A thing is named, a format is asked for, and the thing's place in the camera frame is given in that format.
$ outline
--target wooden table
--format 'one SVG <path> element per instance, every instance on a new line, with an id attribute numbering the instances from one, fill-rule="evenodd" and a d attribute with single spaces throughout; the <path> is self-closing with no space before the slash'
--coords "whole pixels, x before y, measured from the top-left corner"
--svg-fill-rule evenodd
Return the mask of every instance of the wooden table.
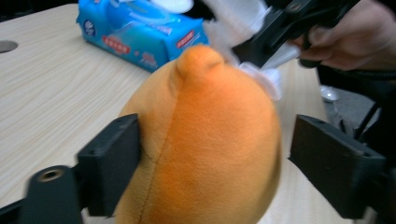
<path id="1" fill-rule="evenodd" d="M 77 15 L 77 5 L 66 5 L 0 23 L 0 40 L 18 43 L 0 54 L 0 207 L 22 198 L 35 172 L 75 165 L 75 154 L 118 116 L 149 76 L 86 43 Z M 260 223 L 350 223 L 286 160 L 295 115 L 326 118 L 315 72 L 295 61 L 281 70 L 284 96 L 276 104 L 285 159 L 277 195 Z"/>

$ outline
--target orange plush toy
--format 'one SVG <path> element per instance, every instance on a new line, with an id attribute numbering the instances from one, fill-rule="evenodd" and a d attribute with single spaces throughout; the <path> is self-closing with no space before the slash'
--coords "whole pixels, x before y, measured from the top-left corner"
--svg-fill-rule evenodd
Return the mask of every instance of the orange plush toy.
<path id="1" fill-rule="evenodd" d="M 266 91 L 212 48 L 187 49 L 151 75 L 137 113 L 142 158 L 119 224 L 257 223 L 280 173 L 280 128 Z"/>

